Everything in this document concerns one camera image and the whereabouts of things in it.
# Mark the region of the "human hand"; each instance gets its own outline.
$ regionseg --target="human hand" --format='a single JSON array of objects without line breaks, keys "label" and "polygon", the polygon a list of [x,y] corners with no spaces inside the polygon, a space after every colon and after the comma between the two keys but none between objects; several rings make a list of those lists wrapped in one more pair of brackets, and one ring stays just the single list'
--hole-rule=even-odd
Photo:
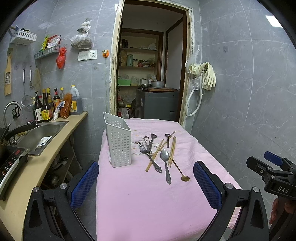
[{"label": "human hand", "polygon": [[[272,224],[277,219],[277,208],[279,206],[279,199],[276,198],[272,204],[272,211],[270,214],[269,224]],[[296,209],[296,201],[288,200],[285,203],[285,211],[287,213],[294,213]]]}]

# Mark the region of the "countertop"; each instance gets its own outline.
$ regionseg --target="countertop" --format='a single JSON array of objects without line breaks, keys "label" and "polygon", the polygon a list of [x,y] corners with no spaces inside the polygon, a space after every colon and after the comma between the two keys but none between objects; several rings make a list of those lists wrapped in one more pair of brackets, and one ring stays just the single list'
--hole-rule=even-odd
[{"label": "countertop", "polygon": [[88,115],[70,115],[68,119],[59,117],[54,121],[69,121],[54,139],[47,145],[40,156],[29,156],[11,181],[6,194],[6,201],[0,201],[0,219],[16,241],[22,241],[27,205],[32,189],[40,186],[54,158],[80,122]]}]

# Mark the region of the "kitchen sink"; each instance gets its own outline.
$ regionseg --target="kitchen sink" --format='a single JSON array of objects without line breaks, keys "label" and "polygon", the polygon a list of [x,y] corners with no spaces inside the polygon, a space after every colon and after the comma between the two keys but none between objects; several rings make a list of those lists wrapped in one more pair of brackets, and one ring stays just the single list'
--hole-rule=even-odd
[{"label": "kitchen sink", "polygon": [[[29,148],[29,155],[39,156],[46,146],[52,141],[52,139],[59,133],[59,131],[68,123],[69,121],[56,121],[39,123],[37,127],[29,130],[27,134],[21,136],[17,139],[16,147]],[[41,147],[36,148],[39,142],[44,137],[50,137],[50,139]]]}]

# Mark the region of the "pink tablecloth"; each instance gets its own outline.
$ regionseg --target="pink tablecloth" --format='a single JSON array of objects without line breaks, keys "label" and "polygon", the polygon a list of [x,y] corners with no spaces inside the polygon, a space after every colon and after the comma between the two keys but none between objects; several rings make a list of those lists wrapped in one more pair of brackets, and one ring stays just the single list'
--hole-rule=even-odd
[{"label": "pink tablecloth", "polygon": [[[157,142],[165,133],[176,131],[174,160],[188,182],[172,165],[172,184],[165,179],[165,164],[156,157],[162,168],[157,173],[145,155],[132,155],[131,165],[113,168],[109,163],[106,133],[102,137],[99,157],[99,176],[96,189],[96,233],[98,241],[185,241],[196,240],[209,225],[216,210],[212,209],[193,176],[193,164],[202,160],[208,169],[224,182],[240,188],[222,165],[177,122],[164,120],[126,120],[132,130],[132,141],[138,136],[154,133]],[[229,223],[233,226],[239,210]]]}]

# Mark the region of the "chopstick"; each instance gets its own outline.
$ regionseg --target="chopstick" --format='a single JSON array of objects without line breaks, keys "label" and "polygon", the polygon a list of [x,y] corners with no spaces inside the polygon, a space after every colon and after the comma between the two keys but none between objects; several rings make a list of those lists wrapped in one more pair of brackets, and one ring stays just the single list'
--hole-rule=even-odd
[{"label": "chopstick", "polygon": [[[176,132],[176,131],[174,131],[168,139],[171,139],[171,137],[174,135],[175,132]],[[168,141],[168,140],[166,140],[165,143],[161,146],[161,149],[166,145],[167,141]]]},{"label": "chopstick", "polygon": [[172,149],[170,151],[170,159],[169,159],[169,163],[168,163],[170,167],[172,166],[172,161],[173,161],[173,157],[174,157],[176,141],[177,141],[177,137],[174,137]]},{"label": "chopstick", "polygon": [[[152,157],[152,160],[155,159],[157,153],[158,153],[159,150],[160,150],[160,146],[161,146],[161,144],[163,143],[163,141],[164,141],[164,139],[163,139],[163,140],[161,141],[161,143],[158,145],[157,150],[156,150],[156,152],[154,153],[154,155],[153,155],[153,157]],[[150,161],[150,163],[148,164],[148,166],[147,166],[147,168],[146,168],[146,170],[145,170],[146,172],[149,171],[149,168],[151,167],[151,165],[152,165],[152,162]]]}]

